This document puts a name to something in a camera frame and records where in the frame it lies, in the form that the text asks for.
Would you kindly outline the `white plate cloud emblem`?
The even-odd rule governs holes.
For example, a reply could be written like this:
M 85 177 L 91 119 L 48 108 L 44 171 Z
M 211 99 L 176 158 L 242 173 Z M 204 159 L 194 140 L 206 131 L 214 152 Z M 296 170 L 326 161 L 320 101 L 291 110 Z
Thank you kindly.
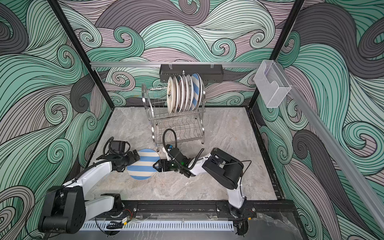
M 187 75 L 186 79 L 187 79 L 188 87 L 189 87 L 187 107 L 188 107 L 188 111 L 191 111 L 193 109 L 194 85 L 193 85 L 192 77 L 190 75 Z

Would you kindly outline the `orange sun plate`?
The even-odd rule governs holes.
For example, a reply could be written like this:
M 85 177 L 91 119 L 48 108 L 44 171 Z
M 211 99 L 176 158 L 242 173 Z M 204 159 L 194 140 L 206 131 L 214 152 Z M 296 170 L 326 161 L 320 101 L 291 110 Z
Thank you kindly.
M 174 77 L 174 86 L 176 94 L 176 103 L 175 103 L 175 112 L 179 112 L 179 103 L 180 103 L 180 86 L 177 77 Z

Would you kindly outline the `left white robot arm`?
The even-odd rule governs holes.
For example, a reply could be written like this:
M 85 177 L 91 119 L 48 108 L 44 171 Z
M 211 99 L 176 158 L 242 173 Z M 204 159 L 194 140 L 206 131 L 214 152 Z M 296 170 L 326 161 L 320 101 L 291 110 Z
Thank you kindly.
M 122 173 L 139 160 L 138 151 L 131 150 L 128 142 L 109 138 L 95 163 L 65 185 L 48 190 L 38 222 L 39 232 L 75 234 L 86 221 L 101 214 L 119 217 L 124 211 L 120 194 L 103 194 L 91 201 L 86 201 L 85 195 L 103 177 L 113 171 Z

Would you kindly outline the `green rimmed white plate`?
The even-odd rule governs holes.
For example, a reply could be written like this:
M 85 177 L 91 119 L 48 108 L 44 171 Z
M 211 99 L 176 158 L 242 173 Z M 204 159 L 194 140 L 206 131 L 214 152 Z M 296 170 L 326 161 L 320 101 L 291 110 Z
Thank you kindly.
M 179 88 L 180 88 L 179 112 L 182 112 L 185 105 L 185 81 L 182 76 L 178 76 L 178 79 L 179 79 Z

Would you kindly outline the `white plate black squiggle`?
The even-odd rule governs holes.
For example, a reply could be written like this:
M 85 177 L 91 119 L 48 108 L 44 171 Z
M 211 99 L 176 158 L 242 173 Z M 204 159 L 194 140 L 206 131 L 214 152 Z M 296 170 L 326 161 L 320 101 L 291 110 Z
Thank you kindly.
M 173 113 L 175 108 L 175 84 L 174 79 L 169 77 L 168 87 L 167 87 L 167 105 L 168 105 L 168 113 Z

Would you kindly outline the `blue striped plate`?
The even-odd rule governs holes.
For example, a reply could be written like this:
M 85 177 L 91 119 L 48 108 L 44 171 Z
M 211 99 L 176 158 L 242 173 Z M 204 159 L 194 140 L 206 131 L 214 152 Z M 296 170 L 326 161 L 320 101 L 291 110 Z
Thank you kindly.
M 192 74 L 191 78 L 192 78 L 192 83 L 194 87 L 192 107 L 193 107 L 193 110 L 196 110 L 201 104 L 203 89 L 202 89 L 201 78 L 198 74 Z
M 142 149 L 138 151 L 140 160 L 126 167 L 128 174 L 135 180 L 147 180 L 158 171 L 153 165 L 160 160 L 160 155 L 156 150 Z

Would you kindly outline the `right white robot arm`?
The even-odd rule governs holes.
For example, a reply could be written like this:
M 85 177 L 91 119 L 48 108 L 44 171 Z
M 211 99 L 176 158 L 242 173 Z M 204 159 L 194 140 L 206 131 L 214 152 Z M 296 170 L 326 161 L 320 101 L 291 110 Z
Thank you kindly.
M 235 216 L 240 214 L 240 209 L 246 201 L 243 196 L 241 182 L 246 172 L 242 161 L 219 148 L 202 156 L 203 149 L 194 158 L 187 158 L 182 152 L 171 145 L 163 147 L 166 159 L 160 159 L 153 168 L 158 172 L 178 172 L 190 178 L 201 174 L 209 174 L 221 186 L 227 189 L 230 210 Z

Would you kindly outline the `white plate red characters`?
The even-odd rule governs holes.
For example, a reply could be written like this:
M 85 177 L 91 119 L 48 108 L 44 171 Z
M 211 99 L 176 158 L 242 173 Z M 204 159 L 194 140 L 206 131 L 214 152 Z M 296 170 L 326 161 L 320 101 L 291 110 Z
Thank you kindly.
M 183 76 L 184 78 L 184 85 L 185 85 L 185 104 L 184 104 L 184 111 L 187 110 L 187 105 L 189 101 L 189 94 L 190 94 L 190 87 L 189 87 L 189 82 L 187 76 Z

